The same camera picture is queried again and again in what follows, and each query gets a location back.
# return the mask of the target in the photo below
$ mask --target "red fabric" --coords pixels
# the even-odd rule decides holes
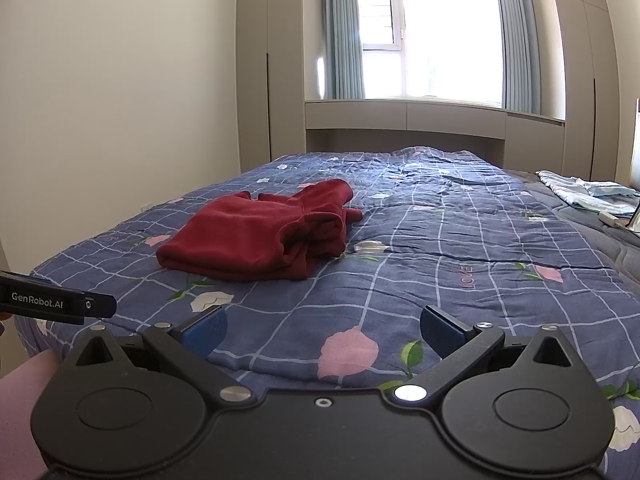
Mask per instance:
[[[304,280],[315,264],[345,249],[346,226],[362,220],[343,208],[353,191],[340,179],[293,196],[248,191],[204,206],[156,252],[169,269],[222,280]]]

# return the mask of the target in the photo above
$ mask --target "light blue curtain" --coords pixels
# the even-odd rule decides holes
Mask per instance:
[[[364,99],[358,0],[325,0],[326,97]]]
[[[502,22],[502,106],[540,113],[540,54],[531,0],[498,0]]]

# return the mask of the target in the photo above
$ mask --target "metal pin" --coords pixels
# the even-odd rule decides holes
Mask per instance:
[[[427,396],[427,390],[417,384],[403,384],[395,389],[394,395],[406,402],[417,402]]]
[[[251,390],[244,386],[227,386],[220,390],[220,398],[226,402],[242,402],[251,397]]]
[[[321,398],[321,399],[316,399],[316,406],[318,408],[328,408],[329,406],[331,406],[334,402],[331,399],[327,399],[325,397]]]

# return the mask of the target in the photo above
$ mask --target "blue plaid quilt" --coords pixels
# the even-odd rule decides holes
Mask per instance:
[[[308,280],[223,282],[156,261],[160,244],[218,196],[293,194],[329,178],[351,185],[350,206],[364,218],[348,230],[346,252],[319,264]],[[208,359],[256,392],[385,387],[420,373],[438,361],[420,340],[425,304],[513,335],[554,323],[606,391],[622,388],[603,468],[613,478],[640,476],[640,455],[631,451],[640,440],[640,390],[628,380],[640,362],[640,303],[576,229],[520,181],[469,152],[286,156],[149,209],[34,274],[112,294],[118,313],[88,318],[83,327],[18,318],[31,354],[53,348],[65,356],[98,322],[129,335],[220,304],[228,332]]]

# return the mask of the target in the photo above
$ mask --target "black device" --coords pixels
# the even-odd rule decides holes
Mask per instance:
[[[86,331],[33,410],[43,480],[603,478],[612,409],[555,326],[511,338],[427,307],[443,360],[406,384],[258,398],[179,342],[222,308],[136,336]]]
[[[0,312],[82,325],[85,316],[112,317],[116,300],[107,294],[55,286],[48,280],[0,270]]]

